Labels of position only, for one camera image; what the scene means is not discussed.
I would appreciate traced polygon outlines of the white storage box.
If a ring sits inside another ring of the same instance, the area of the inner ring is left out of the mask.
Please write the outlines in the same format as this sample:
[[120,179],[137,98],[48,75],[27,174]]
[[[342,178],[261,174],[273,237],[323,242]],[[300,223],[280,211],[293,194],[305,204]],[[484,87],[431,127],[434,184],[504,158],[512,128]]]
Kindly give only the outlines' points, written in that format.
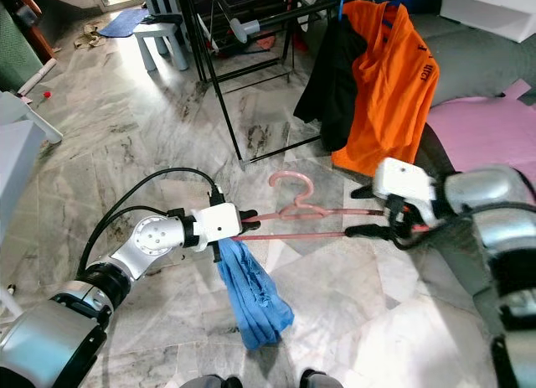
[[518,43],[536,34],[536,0],[441,0],[440,15]]

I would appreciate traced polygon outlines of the blue garment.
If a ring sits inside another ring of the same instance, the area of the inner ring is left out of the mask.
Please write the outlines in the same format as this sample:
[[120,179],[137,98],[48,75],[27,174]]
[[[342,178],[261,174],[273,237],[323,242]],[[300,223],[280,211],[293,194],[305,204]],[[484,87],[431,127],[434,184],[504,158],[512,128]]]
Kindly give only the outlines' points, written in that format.
[[217,269],[245,348],[254,350],[280,343],[282,332],[291,327],[295,316],[249,247],[229,239]]

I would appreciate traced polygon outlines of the white paper roll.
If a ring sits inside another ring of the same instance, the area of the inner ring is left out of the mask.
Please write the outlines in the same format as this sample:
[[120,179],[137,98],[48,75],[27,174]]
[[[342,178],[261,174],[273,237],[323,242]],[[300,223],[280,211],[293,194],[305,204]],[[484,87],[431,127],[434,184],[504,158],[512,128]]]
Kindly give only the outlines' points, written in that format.
[[20,86],[17,90],[17,94],[19,96],[26,96],[27,93],[30,92],[57,64],[57,59],[49,59],[49,61],[43,64],[42,69],[35,71],[35,73]]

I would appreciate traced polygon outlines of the brown crumpled paper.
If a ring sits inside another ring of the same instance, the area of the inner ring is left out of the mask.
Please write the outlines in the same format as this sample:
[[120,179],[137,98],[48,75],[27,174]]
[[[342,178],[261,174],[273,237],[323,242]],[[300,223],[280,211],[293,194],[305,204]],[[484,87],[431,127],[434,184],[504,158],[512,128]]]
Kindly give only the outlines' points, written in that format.
[[92,49],[106,43],[107,37],[100,33],[100,28],[97,23],[85,24],[80,35],[73,40],[75,49]]

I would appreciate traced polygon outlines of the brown wooden plank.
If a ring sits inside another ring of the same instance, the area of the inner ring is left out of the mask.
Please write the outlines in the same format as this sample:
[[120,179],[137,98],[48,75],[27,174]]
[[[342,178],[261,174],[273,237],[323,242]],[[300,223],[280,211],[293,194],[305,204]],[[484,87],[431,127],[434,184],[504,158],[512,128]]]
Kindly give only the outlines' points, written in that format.
[[42,19],[42,9],[34,0],[0,0],[1,4],[12,16],[16,27],[30,43],[34,53],[43,64],[54,58],[53,47],[47,42],[39,23]]

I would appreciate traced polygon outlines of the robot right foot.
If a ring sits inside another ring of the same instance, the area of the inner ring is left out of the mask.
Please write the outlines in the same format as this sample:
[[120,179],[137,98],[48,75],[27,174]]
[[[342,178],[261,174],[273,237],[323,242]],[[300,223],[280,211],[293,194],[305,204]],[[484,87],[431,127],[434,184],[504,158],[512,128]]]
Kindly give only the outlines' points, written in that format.
[[321,371],[305,369],[299,378],[299,388],[344,388],[341,381]]

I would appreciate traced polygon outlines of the grey sofa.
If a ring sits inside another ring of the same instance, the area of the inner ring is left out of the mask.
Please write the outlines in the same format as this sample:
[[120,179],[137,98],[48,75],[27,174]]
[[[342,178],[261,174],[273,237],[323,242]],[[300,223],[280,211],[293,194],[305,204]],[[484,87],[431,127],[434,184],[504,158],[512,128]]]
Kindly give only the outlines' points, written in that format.
[[[440,66],[432,107],[455,98],[501,96],[517,80],[531,85],[521,101],[536,103],[536,35],[522,43],[509,42],[429,15],[416,17],[415,27]],[[416,162],[434,179],[433,207],[447,220],[401,241],[399,249],[429,246],[447,259],[480,264],[513,253],[536,261],[535,181],[505,163],[456,171],[428,124]]]

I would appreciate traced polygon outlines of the black garment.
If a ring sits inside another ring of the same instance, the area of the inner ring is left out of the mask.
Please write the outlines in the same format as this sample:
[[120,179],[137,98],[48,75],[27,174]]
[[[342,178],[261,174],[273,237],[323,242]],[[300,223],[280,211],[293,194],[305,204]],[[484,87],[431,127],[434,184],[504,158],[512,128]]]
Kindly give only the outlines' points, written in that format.
[[358,97],[353,63],[367,48],[367,40],[353,28],[348,15],[330,20],[309,82],[292,112],[300,120],[321,124],[319,135],[329,152],[348,143]]

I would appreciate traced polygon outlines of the light blue folding table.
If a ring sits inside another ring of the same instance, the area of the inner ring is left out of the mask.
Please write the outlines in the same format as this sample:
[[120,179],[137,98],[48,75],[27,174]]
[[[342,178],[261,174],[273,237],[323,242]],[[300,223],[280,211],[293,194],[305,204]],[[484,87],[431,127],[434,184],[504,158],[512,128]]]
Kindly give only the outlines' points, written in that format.
[[0,128],[0,251],[3,251],[5,232],[11,227],[14,211],[29,182],[43,142],[43,131],[30,121]]

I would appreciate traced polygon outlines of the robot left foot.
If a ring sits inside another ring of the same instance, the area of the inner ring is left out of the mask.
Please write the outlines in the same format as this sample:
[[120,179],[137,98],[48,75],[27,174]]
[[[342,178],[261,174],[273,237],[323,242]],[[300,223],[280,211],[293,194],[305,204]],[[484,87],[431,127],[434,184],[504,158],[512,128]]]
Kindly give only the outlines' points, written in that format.
[[178,388],[230,388],[230,378],[207,374],[184,381]]

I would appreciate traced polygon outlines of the black metal drying rack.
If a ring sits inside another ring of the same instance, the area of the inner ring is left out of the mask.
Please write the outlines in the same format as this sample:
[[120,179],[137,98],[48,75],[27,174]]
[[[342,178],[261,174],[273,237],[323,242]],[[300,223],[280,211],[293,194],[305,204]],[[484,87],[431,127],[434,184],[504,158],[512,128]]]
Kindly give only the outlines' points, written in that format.
[[[279,67],[279,77],[290,80],[297,67],[295,40],[300,28],[303,24],[327,23],[330,15],[336,15],[337,4],[337,0],[179,0],[188,47],[198,69],[198,86],[217,97],[240,165],[281,155],[317,139],[310,137],[262,154],[246,152],[238,142],[222,86],[273,67]],[[270,36],[278,37],[282,47],[277,56],[237,69],[217,69],[217,59],[236,56]]]

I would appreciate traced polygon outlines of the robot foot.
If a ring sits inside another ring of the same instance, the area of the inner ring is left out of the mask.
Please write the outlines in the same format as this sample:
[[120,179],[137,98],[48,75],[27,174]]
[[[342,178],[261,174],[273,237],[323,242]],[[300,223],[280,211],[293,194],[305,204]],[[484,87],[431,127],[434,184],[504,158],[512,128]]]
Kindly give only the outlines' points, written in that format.
[[230,378],[207,374],[184,381],[178,388],[230,388]]
[[305,369],[299,378],[299,388],[344,388],[341,381],[321,371]]

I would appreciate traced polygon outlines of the pink clothes hanger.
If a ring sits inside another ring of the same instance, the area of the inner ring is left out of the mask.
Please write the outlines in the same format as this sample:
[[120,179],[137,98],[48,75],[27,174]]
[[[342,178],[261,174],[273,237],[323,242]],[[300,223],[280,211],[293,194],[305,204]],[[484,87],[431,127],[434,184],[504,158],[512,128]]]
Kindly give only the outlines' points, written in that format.
[[[255,220],[261,223],[265,220],[322,220],[330,216],[344,215],[365,215],[365,216],[383,216],[383,210],[370,209],[351,209],[351,208],[336,208],[327,209],[321,205],[307,203],[307,198],[310,198],[315,192],[315,184],[303,173],[298,171],[276,171],[270,178],[268,184],[276,186],[283,178],[298,178],[305,185],[305,189],[296,195],[292,202],[283,209],[267,213],[267,215],[258,215]],[[434,226],[428,226],[428,231],[433,230]],[[298,232],[298,234],[282,234],[282,235],[238,235],[238,241],[261,241],[261,240],[307,240],[307,239],[324,239],[345,237],[343,231],[336,232]]]

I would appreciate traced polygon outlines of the orange shirt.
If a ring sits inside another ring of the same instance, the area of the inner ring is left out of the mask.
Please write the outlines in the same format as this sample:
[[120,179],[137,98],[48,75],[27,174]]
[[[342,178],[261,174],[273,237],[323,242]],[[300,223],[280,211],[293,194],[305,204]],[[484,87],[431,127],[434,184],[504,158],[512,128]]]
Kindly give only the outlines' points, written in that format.
[[352,65],[355,119],[332,163],[373,176],[384,158],[414,163],[440,67],[405,5],[353,0],[343,6],[367,48]]

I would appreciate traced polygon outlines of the blue floor mat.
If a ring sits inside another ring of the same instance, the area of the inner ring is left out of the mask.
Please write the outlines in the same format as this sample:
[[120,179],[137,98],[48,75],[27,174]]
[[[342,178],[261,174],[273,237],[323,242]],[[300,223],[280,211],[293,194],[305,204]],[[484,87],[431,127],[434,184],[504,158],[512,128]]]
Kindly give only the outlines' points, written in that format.
[[133,35],[134,28],[136,28],[138,24],[142,24],[142,20],[145,20],[148,16],[148,8],[130,8],[122,10],[111,23],[105,25],[104,28],[97,29],[97,34],[103,37],[111,37],[112,39],[129,37]]

